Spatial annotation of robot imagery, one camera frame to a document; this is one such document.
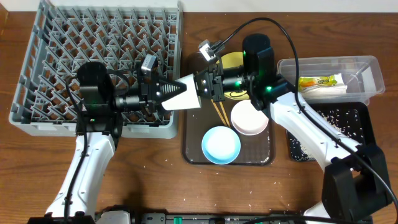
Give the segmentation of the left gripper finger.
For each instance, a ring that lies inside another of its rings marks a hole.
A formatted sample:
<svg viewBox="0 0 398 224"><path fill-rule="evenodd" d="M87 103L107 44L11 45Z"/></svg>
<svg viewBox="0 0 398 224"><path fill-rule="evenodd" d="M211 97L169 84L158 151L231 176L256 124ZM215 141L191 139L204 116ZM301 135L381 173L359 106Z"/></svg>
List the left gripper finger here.
<svg viewBox="0 0 398 224"><path fill-rule="evenodd" d="M182 82L178 82L178 81L168 80L168 79L162 78L162 77L160 77L157 80L157 88L160 91L177 91L177 90L186 91L187 90L186 84L184 84Z"/></svg>
<svg viewBox="0 0 398 224"><path fill-rule="evenodd" d="M182 109L183 108L183 96L187 90L179 89L171 93L165 94L161 99L159 105L163 109Z"/></svg>

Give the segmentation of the white cup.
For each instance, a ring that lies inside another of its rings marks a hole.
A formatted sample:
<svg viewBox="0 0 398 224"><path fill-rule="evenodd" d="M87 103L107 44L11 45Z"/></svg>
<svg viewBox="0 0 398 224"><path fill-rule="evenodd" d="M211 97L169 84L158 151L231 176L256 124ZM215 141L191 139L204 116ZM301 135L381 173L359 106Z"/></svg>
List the white cup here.
<svg viewBox="0 0 398 224"><path fill-rule="evenodd" d="M165 109L165 110L174 111L174 110L189 110L189 109L201 108L201 98L197 95L194 75L193 74L187 75L185 77L179 78L177 81L182 82L187 86L187 92L183 96L183 108Z"/></svg>

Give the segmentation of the yellow plate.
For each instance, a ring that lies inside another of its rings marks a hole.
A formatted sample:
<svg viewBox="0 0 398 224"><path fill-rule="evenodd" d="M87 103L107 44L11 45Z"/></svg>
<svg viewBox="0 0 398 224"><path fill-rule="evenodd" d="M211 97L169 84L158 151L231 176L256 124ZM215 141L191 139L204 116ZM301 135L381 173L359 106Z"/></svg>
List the yellow plate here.
<svg viewBox="0 0 398 224"><path fill-rule="evenodd" d="M232 67L238 67L243 64L243 53L242 52L231 52L228 53L221 58L222 63L223 63L223 68L232 68ZM230 92L225 92L224 96L226 98L229 98L231 100L248 100L249 95L247 94L247 91L242 91L242 92L236 92L236 91L230 91Z"/></svg>

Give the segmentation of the pink bowl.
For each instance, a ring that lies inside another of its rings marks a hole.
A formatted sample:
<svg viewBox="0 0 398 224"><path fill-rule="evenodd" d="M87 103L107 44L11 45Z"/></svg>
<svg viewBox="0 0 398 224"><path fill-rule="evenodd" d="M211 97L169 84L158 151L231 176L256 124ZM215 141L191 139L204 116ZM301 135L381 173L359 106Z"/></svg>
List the pink bowl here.
<svg viewBox="0 0 398 224"><path fill-rule="evenodd" d="M239 133L254 136L267 128L269 118L262 111L255 109L250 100L242 100L233 106L231 122Z"/></svg>

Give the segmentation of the blue bowl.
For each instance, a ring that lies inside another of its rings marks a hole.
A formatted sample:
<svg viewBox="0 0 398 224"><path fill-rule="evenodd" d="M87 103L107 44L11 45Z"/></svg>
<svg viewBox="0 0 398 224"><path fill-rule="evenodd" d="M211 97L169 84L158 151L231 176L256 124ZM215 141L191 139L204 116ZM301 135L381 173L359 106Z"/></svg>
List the blue bowl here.
<svg viewBox="0 0 398 224"><path fill-rule="evenodd" d="M213 164L226 165L232 163L241 150L239 136L226 126L209 129L201 140L203 155Z"/></svg>

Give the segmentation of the green snack wrapper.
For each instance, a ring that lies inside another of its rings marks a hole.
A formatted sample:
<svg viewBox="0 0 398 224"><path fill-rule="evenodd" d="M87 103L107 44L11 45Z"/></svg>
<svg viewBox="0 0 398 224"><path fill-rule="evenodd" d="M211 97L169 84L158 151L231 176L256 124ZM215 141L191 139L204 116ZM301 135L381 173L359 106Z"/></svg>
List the green snack wrapper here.
<svg viewBox="0 0 398 224"><path fill-rule="evenodd" d="M338 83L334 75L327 77L300 77L298 81L299 91L309 91L321 86L334 86Z"/></svg>

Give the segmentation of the white paper napkin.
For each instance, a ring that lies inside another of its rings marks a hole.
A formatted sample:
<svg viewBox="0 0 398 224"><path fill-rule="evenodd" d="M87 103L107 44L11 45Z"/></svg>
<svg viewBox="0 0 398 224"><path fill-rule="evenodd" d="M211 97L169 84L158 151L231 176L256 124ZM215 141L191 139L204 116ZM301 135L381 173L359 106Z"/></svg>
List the white paper napkin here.
<svg viewBox="0 0 398 224"><path fill-rule="evenodd" d="M334 74L338 83L334 86L321 86L318 88L311 89L309 91L300 91L303 95L337 95L340 93L346 93L347 85L344 83L342 74Z"/></svg>

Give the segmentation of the leftover rice pile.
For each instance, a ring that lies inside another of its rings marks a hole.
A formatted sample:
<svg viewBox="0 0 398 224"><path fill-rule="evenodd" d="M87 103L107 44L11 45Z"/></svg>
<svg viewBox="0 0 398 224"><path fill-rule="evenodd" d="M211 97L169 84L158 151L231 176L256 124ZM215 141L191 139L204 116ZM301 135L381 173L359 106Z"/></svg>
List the leftover rice pile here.
<svg viewBox="0 0 398 224"><path fill-rule="evenodd" d="M362 127L357 110L317 110L330 125L345 136L363 143ZM289 143L290 156L294 161L315 161L315 158L303 147L290 132L286 131Z"/></svg>

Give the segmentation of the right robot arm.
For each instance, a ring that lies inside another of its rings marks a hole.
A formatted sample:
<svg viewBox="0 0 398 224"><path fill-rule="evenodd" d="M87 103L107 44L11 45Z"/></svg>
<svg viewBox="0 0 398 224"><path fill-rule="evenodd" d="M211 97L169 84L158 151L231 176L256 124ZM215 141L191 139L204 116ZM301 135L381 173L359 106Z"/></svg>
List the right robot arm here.
<svg viewBox="0 0 398 224"><path fill-rule="evenodd" d="M397 203L383 151L341 134L307 105L296 87L275 71L268 36L252 34L243 40L241 66L213 64L194 80L200 96L216 101L224 100L226 91L247 91L255 109L298 139L323 169L321 201L292 221L366 222L374 212Z"/></svg>

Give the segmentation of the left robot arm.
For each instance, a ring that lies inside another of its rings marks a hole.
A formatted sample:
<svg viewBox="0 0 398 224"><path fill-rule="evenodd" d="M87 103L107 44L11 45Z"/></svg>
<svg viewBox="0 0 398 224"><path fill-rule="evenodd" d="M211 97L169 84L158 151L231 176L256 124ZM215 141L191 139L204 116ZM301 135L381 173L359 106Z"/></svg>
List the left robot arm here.
<svg viewBox="0 0 398 224"><path fill-rule="evenodd" d="M124 112L167 112L170 102L195 89L192 82L168 80L156 74L156 64L138 63L132 71L133 88L125 70L112 70L101 62L86 62L77 71L81 103L77 112L76 146L58 195L41 217L29 223L95 223L96 203L105 170L123 133Z"/></svg>

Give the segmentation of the black waste tray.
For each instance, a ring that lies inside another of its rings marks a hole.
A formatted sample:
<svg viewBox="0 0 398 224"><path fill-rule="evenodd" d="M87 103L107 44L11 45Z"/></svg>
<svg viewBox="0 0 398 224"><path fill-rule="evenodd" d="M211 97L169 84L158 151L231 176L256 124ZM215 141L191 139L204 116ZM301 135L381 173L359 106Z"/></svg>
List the black waste tray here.
<svg viewBox="0 0 398 224"><path fill-rule="evenodd" d="M311 107L345 136L360 144L376 144L368 107L362 102L319 103ZM315 161L308 150L288 131L290 158L297 162Z"/></svg>

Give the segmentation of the wooden chopstick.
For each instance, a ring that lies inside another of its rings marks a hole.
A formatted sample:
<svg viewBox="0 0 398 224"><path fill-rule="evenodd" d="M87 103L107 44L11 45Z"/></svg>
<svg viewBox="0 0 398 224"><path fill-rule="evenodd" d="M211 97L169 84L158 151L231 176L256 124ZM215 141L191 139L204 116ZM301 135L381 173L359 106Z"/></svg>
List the wooden chopstick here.
<svg viewBox="0 0 398 224"><path fill-rule="evenodd" d="M211 100L211 102L212 102L212 105L213 105L214 109L216 110L221 122L223 123L224 126L226 126L226 121L224 120L224 117L221 114L220 110L218 109L216 103L213 100Z"/></svg>
<svg viewBox="0 0 398 224"><path fill-rule="evenodd" d="M227 125L229 128L231 128L231 125L230 125L229 119L228 119L228 115L226 114L226 111L225 111L223 102L221 101L221 102L219 102L219 104L220 104L220 106L221 106L221 110L222 110L222 112L223 112L223 116L224 116L224 120L226 121L226 125Z"/></svg>

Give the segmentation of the right wooden chopstick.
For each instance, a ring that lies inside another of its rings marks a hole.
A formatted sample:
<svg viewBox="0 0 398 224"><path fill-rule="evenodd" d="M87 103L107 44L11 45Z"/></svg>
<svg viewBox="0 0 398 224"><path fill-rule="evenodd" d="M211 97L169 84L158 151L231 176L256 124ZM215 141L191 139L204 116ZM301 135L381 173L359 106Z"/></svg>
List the right wooden chopstick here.
<svg viewBox="0 0 398 224"><path fill-rule="evenodd" d="M223 112L223 116L224 116L224 120L226 121L226 125L227 125L229 128L231 128L231 125L230 125L229 119L228 119L228 115L226 114L226 111L225 111L223 102L221 101L221 102L219 102L219 104L220 104L220 106L221 106L221 110L222 110L222 112Z"/></svg>

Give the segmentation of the clear plastic bin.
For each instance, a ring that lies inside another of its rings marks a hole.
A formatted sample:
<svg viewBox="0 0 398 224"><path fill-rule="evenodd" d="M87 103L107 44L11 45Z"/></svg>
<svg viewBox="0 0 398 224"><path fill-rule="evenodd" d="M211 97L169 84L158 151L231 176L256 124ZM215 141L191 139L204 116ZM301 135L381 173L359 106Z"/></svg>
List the clear plastic bin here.
<svg viewBox="0 0 398 224"><path fill-rule="evenodd" d="M346 93L337 95L302 94L310 104L342 102L368 104L371 97L384 93L386 89L379 62L371 55L300 58L298 64L301 77L322 77L341 73L348 87Z"/></svg>

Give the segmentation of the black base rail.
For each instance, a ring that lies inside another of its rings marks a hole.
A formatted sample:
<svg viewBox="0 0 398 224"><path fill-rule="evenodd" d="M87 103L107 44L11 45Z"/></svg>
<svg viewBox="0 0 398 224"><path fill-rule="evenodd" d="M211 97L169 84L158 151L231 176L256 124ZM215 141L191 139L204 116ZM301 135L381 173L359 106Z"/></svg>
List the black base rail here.
<svg viewBox="0 0 398 224"><path fill-rule="evenodd" d="M243 224L243 223L349 223L331 218L306 217L293 214L270 215L182 215L164 213L144 213L128 221L132 224Z"/></svg>

